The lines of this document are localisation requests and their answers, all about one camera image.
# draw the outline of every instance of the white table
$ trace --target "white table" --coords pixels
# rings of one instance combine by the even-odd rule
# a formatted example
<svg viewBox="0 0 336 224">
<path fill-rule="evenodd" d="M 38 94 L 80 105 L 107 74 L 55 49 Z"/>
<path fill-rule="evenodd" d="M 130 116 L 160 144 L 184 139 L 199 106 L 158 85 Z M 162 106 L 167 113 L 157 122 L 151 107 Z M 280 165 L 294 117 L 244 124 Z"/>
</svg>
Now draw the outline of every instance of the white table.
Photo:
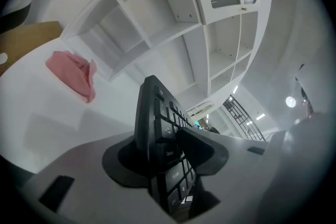
<svg viewBox="0 0 336 224">
<path fill-rule="evenodd" d="M 54 39 L 18 60 L 0 77 L 0 154 L 37 173 L 74 146 L 134 129 L 139 85 L 122 74 L 93 76 L 96 98 L 84 103 L 45 66 Z"/>
</svg>

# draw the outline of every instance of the pink cloth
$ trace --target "pink cloth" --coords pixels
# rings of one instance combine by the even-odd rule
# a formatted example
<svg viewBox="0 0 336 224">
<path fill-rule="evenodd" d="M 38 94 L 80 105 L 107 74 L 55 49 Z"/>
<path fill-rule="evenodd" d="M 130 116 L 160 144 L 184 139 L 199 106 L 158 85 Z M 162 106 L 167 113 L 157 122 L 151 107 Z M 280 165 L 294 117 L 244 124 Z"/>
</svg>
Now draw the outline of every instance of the pink cloth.
<svg viewBox="0 0 336 224">
<path fill-rule="evenodd" d="M 89 63 L 68 51 L 54 51 L 46 61 L 46 66 L 67 86 L 83 96 L 87 103 L 95 98 L 92 77 L 97 66 L 94 61 Z"/>
</svg>

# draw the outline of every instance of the ceiling light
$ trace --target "ceiling light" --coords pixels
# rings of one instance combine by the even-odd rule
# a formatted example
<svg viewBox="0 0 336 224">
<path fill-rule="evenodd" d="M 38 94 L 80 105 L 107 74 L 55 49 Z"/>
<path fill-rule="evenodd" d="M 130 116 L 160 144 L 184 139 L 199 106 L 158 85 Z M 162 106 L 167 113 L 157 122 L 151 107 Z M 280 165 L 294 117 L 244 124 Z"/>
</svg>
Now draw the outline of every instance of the ceiling light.
<svg viewBox="0 0 336 224">
<path fill-rule="evenodd" d="M 261 114 L 256 120 L 259 121 L 260 119 L 262 119 L 265 116 L 265 114 Z"/>
<path fill-rule="evenodd" d="M 293 108 L 296 105 L 296 100 L 293 97 L 289 96 L 286 98 L 286 105 L 290 108 Z"/>
<path fill-rule="evenodd" d="M 237 90 L 238 90 L 238 85 L 234 88 L 233 93 L 235 94 Z"/>
</svg>

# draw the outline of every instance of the black railing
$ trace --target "black railing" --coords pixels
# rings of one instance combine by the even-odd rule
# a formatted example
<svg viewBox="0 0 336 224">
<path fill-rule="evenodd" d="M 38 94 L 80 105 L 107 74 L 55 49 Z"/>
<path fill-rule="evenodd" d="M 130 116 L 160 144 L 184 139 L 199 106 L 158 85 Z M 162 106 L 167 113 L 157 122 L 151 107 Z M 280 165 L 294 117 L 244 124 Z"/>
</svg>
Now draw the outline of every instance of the black railing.
<svg viewBox="0 0 336 224">
<path fill-rule="evenodd" d="M 232 95 L 226 99 L 223 105 L 238 123 L 247 139 L 266 141 L 258 126 Z"/>
</svg>

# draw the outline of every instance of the keyboard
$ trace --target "keyboard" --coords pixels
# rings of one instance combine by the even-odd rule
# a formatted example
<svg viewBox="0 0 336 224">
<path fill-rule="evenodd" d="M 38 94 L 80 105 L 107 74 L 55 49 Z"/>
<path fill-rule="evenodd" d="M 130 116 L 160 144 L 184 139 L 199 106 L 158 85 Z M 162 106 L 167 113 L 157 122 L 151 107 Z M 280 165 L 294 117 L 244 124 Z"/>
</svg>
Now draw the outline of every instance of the keyboard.
<svg viewBox="0 0 336 224">
<path fill-rule="evenodd" d="M 181 128 L 197 128 L 156 76 L 140 87 L 135 118 L 135 144 L 149 167 L 149 193 L 169 214 L 192 188 L 196 174 L 178 145 Z"/>
</svg>

